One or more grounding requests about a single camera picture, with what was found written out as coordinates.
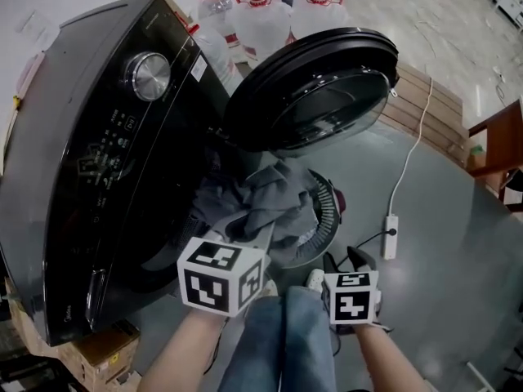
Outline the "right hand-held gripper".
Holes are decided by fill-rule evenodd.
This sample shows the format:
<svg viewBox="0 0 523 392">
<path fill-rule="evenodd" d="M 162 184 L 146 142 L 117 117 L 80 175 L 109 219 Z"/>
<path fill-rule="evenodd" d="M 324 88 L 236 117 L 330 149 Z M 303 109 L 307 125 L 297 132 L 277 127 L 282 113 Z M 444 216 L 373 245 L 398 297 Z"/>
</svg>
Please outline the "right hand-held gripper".
<svg viewBox="0 0 523 392">
<path fill-rule="evenodd" d="M 381 300 L 376 261 L 358 247 L 346 249 L 356 272 L 340 273 L 330 252 L 324 254 L 324 302 L 335 334 L 352 334 L 354 326 L 375 325 Z"/>
</svg>

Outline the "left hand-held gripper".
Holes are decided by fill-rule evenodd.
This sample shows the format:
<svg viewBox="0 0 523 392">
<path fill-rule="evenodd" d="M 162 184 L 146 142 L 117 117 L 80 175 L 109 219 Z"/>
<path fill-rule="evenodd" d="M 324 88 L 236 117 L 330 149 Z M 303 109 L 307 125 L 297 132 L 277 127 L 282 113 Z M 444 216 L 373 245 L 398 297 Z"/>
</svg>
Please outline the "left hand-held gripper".
<svg viewBox="0 0 523 392">
<path fill-rule="evenodd" d="M 247 217 L 248 211 L 236 212 L 189 241 L 177 261 L 185 305 L 234 318 L 258 296 L 275 223 L 259 230 L 253 248 L 229 244 L 243 237 Z"/>
</svg>

